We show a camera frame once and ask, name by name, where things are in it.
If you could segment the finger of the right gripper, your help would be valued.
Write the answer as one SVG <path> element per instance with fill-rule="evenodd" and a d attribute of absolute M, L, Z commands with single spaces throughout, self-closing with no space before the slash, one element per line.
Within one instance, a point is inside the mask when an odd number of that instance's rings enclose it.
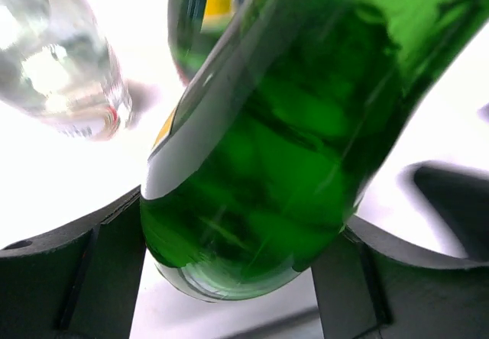
<path fill-rule="evenodd" d="M 488 258 L 488 174 L 421 163 L 412 183 L 471 259 Z"/>

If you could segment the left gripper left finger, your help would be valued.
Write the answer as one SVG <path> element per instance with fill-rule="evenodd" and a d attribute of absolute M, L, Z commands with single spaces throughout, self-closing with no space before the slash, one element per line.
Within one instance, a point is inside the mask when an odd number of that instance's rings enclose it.
<path fill-rule="evenodd" d="M 1 250 L 3 338 L 127 338 L 146 247 L 135 188 Z"/>

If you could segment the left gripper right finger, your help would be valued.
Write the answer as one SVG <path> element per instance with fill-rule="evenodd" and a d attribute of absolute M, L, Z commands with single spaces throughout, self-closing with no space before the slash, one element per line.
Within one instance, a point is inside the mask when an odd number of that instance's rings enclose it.
<path fill-rule="evenodd" d="M 326 338 L 486 338 L 488 264 L 353 218 L 313 264 Z"/>

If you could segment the green bottle front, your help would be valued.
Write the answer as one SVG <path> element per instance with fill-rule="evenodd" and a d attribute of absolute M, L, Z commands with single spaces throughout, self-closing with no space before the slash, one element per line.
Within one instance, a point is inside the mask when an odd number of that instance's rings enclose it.
<path fill-rule="evenodd" d="M 246 0 L 148 160 L 160 274 L 216 302 L 308 269 L 487 19 L 488 0 Z"/>

